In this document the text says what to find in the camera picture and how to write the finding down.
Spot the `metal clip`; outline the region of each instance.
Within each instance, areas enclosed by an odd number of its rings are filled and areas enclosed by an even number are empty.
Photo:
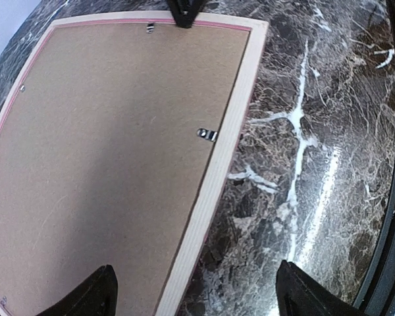
[[[216,142],[218,132],[216,132],[214,130],[206,130],[204,128],[200,128],[197,130],[197,135],[205,140],[209,140],[211,142]]]
[[[155,29],[155,23],[148,23],[146,26],[146,33],[150,34]]]

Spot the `black clamp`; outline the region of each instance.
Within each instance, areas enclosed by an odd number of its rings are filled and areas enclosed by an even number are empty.
[[[172,17],[180,28],[191,28],[199,12],[205,6],[207,0],[167,0]]]

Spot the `marble surface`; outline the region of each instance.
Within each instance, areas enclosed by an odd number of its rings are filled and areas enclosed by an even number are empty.
[[[162,0],[48,0],[0,57],[0,108],[55,18],[166,10]],[[385,0],[209,0],[270,22],[226,188],[179,316],[278,315],[295,262],[351,302],[381,229],[395,154],[395,66]]]

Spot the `white marble vein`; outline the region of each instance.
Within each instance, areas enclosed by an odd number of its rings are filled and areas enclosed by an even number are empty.
[[[395,55],[395,49],[387,49],[386,51],[376,51],[375,55],[380,55],[380,54],[388,54],[388,57],[384,60],[383,63],[379,64],[376,66],[376,69],[380,69],[385,67],[386,65],[389,65],[390,62],[392,61],[392,58],[394,58]]]
[[[265,180],[262,176],[259,176],[256,172],[253,171],[253,169],[249,165],[245,166],[244,172],[230,173],[227,175],[227,178],[230,180],[249,179],[253,181],[256,186],[264,192],[270,194],[274,194],[277,192],[275,188],[277,188],[278,186],[274,182]]]

